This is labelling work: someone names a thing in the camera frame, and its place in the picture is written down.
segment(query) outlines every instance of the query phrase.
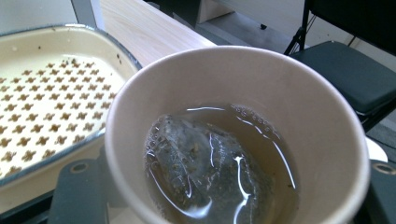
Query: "white tray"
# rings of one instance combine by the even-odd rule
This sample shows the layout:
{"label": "white tray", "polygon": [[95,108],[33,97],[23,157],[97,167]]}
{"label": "white tray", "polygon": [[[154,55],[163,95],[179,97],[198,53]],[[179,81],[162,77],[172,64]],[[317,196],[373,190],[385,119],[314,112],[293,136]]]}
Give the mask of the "white tray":
{"label": "white tray", "polygon": [[140,64],[108,34],[62,25],[0,36],[0,186],[100,136]]}

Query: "table surface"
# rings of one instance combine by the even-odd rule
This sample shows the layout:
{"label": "table surface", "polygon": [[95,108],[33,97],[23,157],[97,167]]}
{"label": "table surface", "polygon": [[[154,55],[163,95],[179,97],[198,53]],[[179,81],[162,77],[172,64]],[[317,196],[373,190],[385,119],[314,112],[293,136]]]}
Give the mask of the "table surface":
{"label": "table surface", "polygon": [[[101,0],[100,9],[105,30],[132,52],[142,66],[184,50],[215,46],[143,0]],[[67,163],[95,159],[98,155],[98,148],[82,148],[37,174],[0,188],[0,213],[54,189],[59,171]]]}

